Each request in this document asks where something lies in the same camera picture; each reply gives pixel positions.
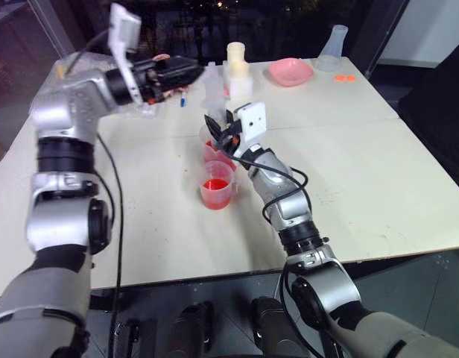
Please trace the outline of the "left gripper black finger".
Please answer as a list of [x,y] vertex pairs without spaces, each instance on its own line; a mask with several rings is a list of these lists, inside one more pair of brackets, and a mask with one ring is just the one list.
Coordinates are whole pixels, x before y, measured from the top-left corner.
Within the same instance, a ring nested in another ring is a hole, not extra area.
[[201,75],[204,68],[196,61],[187,57],[173,56],[156,62],[159,74],[196,74]]
[[199,77],[200,73],[189,72],[180,74],[161,75],[158,77],[160,89],[178,89],[193,84]]

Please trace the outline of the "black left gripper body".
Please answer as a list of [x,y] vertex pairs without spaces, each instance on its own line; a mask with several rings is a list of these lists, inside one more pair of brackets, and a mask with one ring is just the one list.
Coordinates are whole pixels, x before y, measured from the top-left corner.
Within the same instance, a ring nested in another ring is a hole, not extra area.
[[159,74],[166,68],[165,60],[140,60],[133,64],[132,73],[144,103],[164,102],[165,91]]

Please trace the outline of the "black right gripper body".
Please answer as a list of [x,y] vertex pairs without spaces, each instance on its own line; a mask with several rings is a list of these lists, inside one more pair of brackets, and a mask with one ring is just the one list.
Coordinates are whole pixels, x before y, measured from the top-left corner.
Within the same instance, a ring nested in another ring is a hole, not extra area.
[[240,145],[241,123],[233,122],[222,131],[217,148],[226,154],[234,154]]

